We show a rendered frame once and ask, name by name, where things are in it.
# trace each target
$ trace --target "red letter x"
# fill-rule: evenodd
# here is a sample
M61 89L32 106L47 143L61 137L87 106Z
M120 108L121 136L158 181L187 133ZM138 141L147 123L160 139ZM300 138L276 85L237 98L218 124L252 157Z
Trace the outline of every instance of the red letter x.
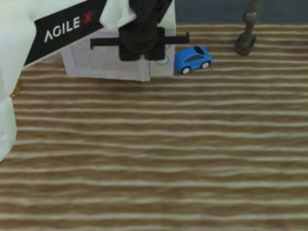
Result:
M89 13L85 13L84 14L84 19L82 19L82 22L84 24L88 23L88 22L91 22L91 14L92 12L90 11Z

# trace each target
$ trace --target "toy car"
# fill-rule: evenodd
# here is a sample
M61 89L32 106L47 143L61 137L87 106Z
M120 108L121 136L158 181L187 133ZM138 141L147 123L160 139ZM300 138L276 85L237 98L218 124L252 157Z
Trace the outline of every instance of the toy car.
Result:
M206 69L213 63L213 59L203 46L189 47L175 55L174 66L176 71L188 74L191 70Z

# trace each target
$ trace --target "gray stand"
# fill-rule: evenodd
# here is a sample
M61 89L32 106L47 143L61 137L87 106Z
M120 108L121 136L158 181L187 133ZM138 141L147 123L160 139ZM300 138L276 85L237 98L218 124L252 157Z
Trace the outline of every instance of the gray stand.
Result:
M257 20L263 10L265 0L250 0L249 5L244 12L243 20L246 24L245 31L240 35L235 44L235 52L247 56L254 47L256 36L253 30Z

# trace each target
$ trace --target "striped wooden surface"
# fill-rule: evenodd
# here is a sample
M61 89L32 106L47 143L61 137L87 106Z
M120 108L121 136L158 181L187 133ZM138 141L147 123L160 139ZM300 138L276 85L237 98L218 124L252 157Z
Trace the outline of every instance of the striped wooden surface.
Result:
M146 84L24 71L0 230L307 230L308 25L242 29L180 25L215 64Z

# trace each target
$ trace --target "toy car wheel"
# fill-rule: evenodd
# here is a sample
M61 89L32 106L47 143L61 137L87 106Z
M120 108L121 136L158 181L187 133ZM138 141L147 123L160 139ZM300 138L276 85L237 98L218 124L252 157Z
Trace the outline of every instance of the toy car wheel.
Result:
M210 62L204 62L204 63L201 65L201 68L202 68L202 69L207 69L209 66L210 66Z
M182 69L182 74L188 74L188 73L190 73L190 71L191 71L191 69L190 69L190 67L185 67L185 68L183 68Z

